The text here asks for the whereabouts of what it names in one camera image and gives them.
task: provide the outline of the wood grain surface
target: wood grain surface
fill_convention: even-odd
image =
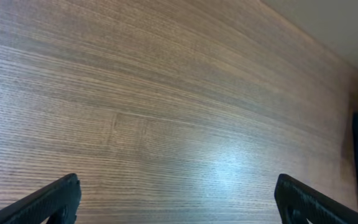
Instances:
[[[0,209],[75,172],[77,223],[280,223],[280,173],[358,210],[357,103],[259,1],[0,0]]]

